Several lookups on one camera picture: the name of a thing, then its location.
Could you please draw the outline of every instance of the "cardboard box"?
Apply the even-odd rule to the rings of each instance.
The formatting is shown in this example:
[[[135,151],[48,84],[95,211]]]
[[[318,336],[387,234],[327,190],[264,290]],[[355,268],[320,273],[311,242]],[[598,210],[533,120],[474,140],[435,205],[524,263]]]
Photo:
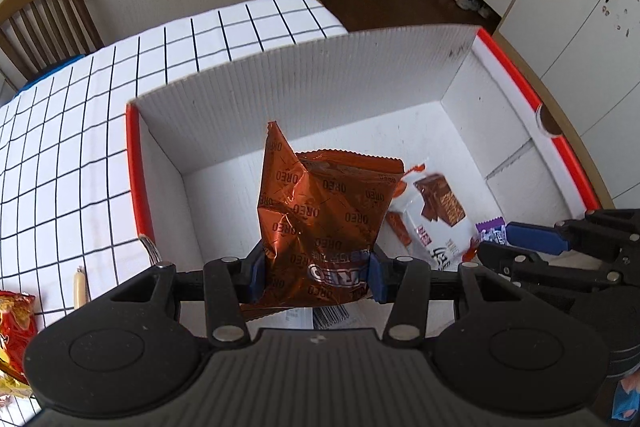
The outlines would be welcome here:
[[[597,208],[575,155],[536,119],[540,99],[476,26],[411,26],[305,42],[222,64],[127,107],[139,233],[179,270],[246,256],[260,239],[266,124],[295,151],[426,161],[474,222],[542,225]],[[402,245],[383,225],[390,257]]]

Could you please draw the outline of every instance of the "white grid tablecloth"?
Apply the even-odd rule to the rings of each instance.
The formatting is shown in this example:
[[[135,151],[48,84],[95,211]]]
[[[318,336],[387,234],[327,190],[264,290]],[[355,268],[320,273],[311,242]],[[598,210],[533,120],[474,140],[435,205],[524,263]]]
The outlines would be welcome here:
[[[73,309],[86,270],[96,298],[149,266],[136,237],[126,103],[201,69],[346,33],[317,0],[254,0],[116,42],[0,108],[0,287],[36,296],[38,330]],[[39,410],[20,399],[0,425]]]

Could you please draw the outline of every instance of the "orange snack bag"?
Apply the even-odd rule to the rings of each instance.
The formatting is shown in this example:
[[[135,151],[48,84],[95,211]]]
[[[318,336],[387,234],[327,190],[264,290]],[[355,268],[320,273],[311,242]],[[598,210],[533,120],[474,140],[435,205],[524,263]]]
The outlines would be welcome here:
[[[33,295],[0,291],[0,395],[31,396],[22,368],[27,344],[36,335]]]
[[[259,308],[344,304],[367,292],[372,250],[401,160],[353,152],[294,153],[268,124],[258,220],[267,257]]]

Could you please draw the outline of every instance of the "purple candy wrapper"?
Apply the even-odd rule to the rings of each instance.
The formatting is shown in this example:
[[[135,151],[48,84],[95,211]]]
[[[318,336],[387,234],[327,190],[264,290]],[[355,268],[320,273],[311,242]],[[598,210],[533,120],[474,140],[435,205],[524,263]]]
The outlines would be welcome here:
[[[489,241],[490,243],[498,243],[499,245],[507,244],[506,223],[502,217],[477,223],[476,229],[480,234],[480,241]]]

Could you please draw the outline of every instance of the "wooden countertop edge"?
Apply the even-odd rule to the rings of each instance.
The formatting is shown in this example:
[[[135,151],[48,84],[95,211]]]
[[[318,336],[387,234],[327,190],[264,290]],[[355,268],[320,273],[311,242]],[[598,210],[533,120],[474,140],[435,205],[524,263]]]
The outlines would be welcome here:
[[[566,138],[569,145],[574,150],[575,155],[577,156],[582,168],[584,169],[585,174],[589,178],[591,185],[593,186],[593,190],[596,193],[596,196],[600,200],[600,204],[603,208],[615,208],[613,199],[611,199],[611,195],[607,190],[604,181],[600,173],[598,172],[595,163],[591,159],[591,155],[589,154],[587,147],[584,146],[582,139],[574,129],[574,126],[571,124],[569,119],[564,114],[564,111],[556,102],[556,99],[551,95],[548,89],[546,89],[545,84],[538,78],[538,76],[533,72],[533,70],[529,67],[529,65],[524,61],[524,59],[520,56],[520,54],[514,49],[513,46],[509,44],[507,39],[505,39],[500,32],[496,31],[492,35],[495,42],[501,47],[501,49],[506,53],[506,55],[511,59],[511,62],[520,70],[520,73],[527,79],[531,87],[536,91],[542,103],[546,105],[551,116],[554,117],[560,129],[562,129],[562,135]]]

